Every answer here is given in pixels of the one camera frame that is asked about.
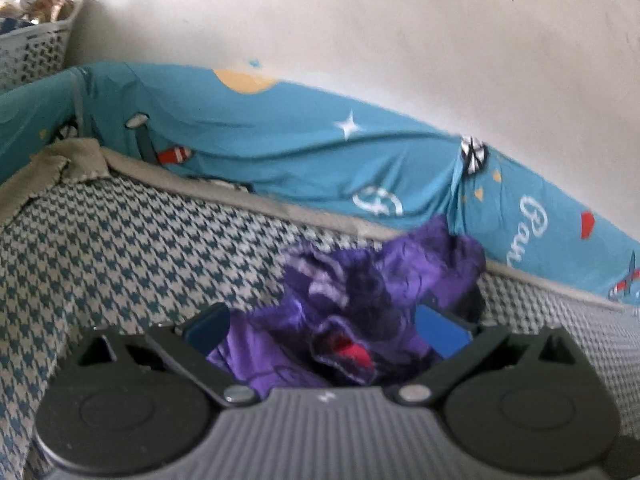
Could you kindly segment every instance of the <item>white lettering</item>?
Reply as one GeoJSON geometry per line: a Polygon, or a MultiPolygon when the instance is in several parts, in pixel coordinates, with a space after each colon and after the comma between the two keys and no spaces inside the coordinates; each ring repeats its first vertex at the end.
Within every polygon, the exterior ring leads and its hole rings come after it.
{"type": "Polygon", "coordinates": [[[530,196],[523,196],[520,199],[520,211],[525,218],[531,222],[531,231],[536,238],[540,238],[549,225],[545,208],[543,208],[536,200],[530,196]]]}
{"type": "Polygon", "coordinates": [[[540,238],[549,225],[549,219],[545,209],[532,197],[523,196],[520,199],[520,211],[524,218],[531,223],[531,229],[524,223],[518,224],[518,232],[511,242],[511,250],[507,252],[506,261],[508,267],[513,267],[514,262],[521,262],[525,253],[524,246],[529,243],[531,234],[540,238]]]}

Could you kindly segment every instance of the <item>red shape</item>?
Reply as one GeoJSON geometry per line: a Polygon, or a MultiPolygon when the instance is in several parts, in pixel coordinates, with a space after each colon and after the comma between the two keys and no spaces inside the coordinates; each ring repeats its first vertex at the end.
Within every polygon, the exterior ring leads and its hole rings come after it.
{"type": "Polygon", "coordinates": [[[158,153],[158,162],[160,164],[182,164],[191,158],[193,151],[184,146],[174,146],[164,152],[158,153]]]}
{"type": "Polygon", "coordinates": [[[336,355],[353,359],[364,368],[373,368],[373,360],[369,352],[344,334],[337,336],[332,343],[332,350],[336,355]]]}
{"type": "Polygon", "coordinates": [[[591,236],[593,232],[593,227],[596,225],[596,219],[593,216],[591,211],[583,211],[582,212],[582,233],[580,234],[580,238],[582,240],[586,240],[591,236]]]}
{"type": "Polygon", "coordinates": [[[613,286],[613,293],[617,294],[621,290],[624,290],[625,287],[626,287],[626,280],[620,280],[619,282],[616,283],[616,285],[613,286]]]}

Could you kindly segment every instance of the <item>white star print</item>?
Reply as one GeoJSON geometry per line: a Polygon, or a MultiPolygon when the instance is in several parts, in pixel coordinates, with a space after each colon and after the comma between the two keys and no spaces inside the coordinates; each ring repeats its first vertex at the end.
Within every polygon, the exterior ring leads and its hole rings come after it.
{"type": "Polygon", "coordinates": [[[353,110],[349,112],[349,117],[347,117],[344,121],[334,124],[344,131],[344,140],[349,140],[351,134],[362,131],[362,128],[353,121],[353,110]]]}

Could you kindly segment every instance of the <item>white wall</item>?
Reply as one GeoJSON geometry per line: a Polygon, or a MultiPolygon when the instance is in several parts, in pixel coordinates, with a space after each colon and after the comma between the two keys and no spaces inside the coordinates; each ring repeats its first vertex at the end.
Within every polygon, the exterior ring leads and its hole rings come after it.
{"type": "Polygon", "coordinates": [[[72,62],[263,71],[472,134],[640,238],[640,0],[97,0],[72,62]]]}

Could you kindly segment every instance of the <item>metal screw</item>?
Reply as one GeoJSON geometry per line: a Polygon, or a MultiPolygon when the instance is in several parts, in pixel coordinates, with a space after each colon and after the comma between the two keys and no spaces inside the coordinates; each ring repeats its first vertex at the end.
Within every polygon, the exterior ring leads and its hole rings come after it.
{"type": "Polygon", "coordinates": [[[255,392],[248,386],[236,384],[225,389],[225,399],[232,404],[245,404],[255,399],[255,392]]]}
{"type": "Polygon", "coordinates": [[[405,402],[424,402],[431,397],[431,389],[423,384],[408,384],[398,391],[405,402]]]}

